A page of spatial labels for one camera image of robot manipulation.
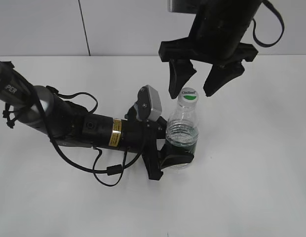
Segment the bottle cap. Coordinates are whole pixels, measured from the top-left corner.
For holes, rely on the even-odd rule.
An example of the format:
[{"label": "bottle cap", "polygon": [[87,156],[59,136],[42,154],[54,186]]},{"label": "bottle cap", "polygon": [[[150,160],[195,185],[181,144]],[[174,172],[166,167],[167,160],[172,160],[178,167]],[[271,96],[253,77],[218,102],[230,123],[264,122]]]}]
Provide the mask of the bottle cap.
[{"label": "bottle cap", "polygon": [[195,106],[198,101],[198,93],[196,90],[185,87],[178,95],[178,103],[184,107]]}]

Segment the green logo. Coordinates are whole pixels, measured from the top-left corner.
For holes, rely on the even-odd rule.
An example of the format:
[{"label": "green logo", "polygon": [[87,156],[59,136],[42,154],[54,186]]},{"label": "green logo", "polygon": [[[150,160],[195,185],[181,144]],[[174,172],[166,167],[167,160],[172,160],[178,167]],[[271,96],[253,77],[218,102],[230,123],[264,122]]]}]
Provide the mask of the green logo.
[{"label": "green logo", "polygon": [[184,95],[184,98],[187,100],[194,100],[197,96]]}]

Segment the yellow label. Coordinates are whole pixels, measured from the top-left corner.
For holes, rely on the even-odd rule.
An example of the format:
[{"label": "yellow label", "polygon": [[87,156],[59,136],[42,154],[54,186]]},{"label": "yellow label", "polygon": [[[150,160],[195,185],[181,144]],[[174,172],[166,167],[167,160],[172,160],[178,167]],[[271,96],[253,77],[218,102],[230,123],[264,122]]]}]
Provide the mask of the yellow label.
[{"label": "yellow label", "polygon": [[114,119],[113,132],[109,141],[109,146],[117,147],[121,136],[122,122],[119,119]]}]

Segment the robotic arm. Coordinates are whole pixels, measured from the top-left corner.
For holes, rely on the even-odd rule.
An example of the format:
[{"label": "robotic arm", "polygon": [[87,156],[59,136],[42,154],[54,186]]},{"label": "robotic arm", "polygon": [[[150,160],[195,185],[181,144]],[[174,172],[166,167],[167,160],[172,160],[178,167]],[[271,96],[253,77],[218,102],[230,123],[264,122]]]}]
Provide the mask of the robotic arm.
[{"label": "robotic arm", "polygon": [[[272,44],[260,42],[255,35],[253,17],[261,3],[276,15],[282,26],[279,39]],[[268,0],[169,0],[169,10],[196,14],[188,37],[162,42],[159,49],[162,62],[169,63],[172,99],[196,73],[191,60],[213,65],[203,86],[206,96],[212,96],[242,75],[245,71],[242,61],[252,62],[258,54],[253,45],[240,43],[252,20],[254,41],[259,46],[275,45],[284,32],[282,17]]]},{"label": "robotic arm", "polygon": [[[176,4],[187,2],[194,4]],[[262,2],[276,14],[284,29],[280,14],[267,0],[203,0],[201,3],[200,0],[170,0],[170,10],[173,11],[195,13],[198,9],[189,36],[162,42],[159,49],[162,61],[169,62],[169,93],[172,99],[178,96],[185,83],[196,73],[190,60],[213,64],[204,85],[207,96],[244,72],[242,60],[251,62],[258,52],[254,46],[240,43],[240,40]],[[254,39],[263,46],[275,44],[263,44],[256,36]],[[194,158],[193,154],[167,144],[160,151],[157,150],[156,140],[165,138],[167,122],[160,116],[162,108],[158,92],[149,85],[139,90],[137,101],[125,115],[126,120],[123,120],[94,114],[98,103],[88,93],[63,95],[51,86],[33,86],[13,68],[11,62],[0,61],[0,100],[5,102],[3,117],[7,119],[7,125],[13,128],[18,120],[47,134],[64,161],[77,169],[93,173],[102,184],[105,183],[96,174],[120,174],[120,180],[123,171],[141,155],[149,179],[153,180],[162,177],[163,168],[190,163]],[[96,101],[93,110],[88,111],[81,105],[63,100],[81,94]],[[87,168],[67,158],[59,146],[93,147],[99,151],[99,155],[93,167]],[[102,153],[99,148],[124,151],[122,164],[107,167],[106,170],[95,170]],[[127,152],[136,153],[129,163],[126,163]]]}]

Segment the plastic water bottle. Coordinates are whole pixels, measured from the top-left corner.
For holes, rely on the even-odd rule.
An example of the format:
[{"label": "plastic water bottle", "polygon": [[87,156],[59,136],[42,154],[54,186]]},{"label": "plastic water bottle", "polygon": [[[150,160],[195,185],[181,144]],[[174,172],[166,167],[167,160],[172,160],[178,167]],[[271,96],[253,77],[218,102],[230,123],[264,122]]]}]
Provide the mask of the plastic water bottle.
[{"label": "plastic water bottle", "polygon": [[[198,93],[192,88],[183,88],[178,96],[177,108],[169,117],[166,128],[166,144],[180,148],[183,152],[194,154],[197,139],[197,117],[195,113]],[[188,164],[172,166],[186,168]]]}]

